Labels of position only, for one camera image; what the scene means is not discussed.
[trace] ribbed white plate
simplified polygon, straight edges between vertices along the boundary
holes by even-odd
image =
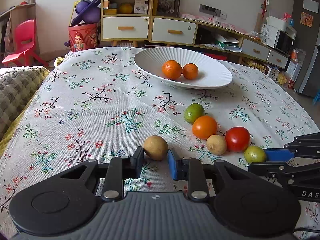
[[[175,81],[166,78],[162,72],[162,65],[171,59],[176,60],[182,67],[188,63],[196,64],[199,69],[198,77],[189,80],[181,75]],[[148,75],[180,87],[214,89],[224,87],[232,82],[231,72],[220,62],[188,49],[171,47],[145,49],[134,56],[134,63]]]

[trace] white drawer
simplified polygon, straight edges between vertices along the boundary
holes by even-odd
[[[273,65],[279,66],[280,68],[285,68],[288,58],[271,50],[267,61]]]
[[[104,17],[103,39],[148,39],[149,17]]]
[[[195,23],[154,18],[152,41],[193,44],[195,31]]]
[[[270,53],[270,49],[246,39],[242,43],[242,50],[242,53],[262,60],[267,60]]]

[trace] purple toy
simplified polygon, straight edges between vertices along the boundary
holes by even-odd
[[[98,5],[101,3],[101,0],[82,0],[77,3],[75,11],[78,14],[71,22],[71,26],[76,26],[82,20],[86,24],[97,23],[100,21],[101,9]]]

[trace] toy bucket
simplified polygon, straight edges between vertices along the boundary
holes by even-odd
[[[72,52],[98,47],[96,23],[69,26],[68,31]]]

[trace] orange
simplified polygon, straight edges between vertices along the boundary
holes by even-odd
[[[175,80],[181,76],[182,67],[175,60],[168,60],[163,64],[162,72],[167,78]]]
[[[182,69],[182,75],[184,75],[186,79],[195,79],[198,76],[198,73],[198,67],[193,63],[184,65]]]
[[[202,140],[207,140],[217,132],[217,122],[212,117],[204,115],[199,117],[192,126],[193,134]]]

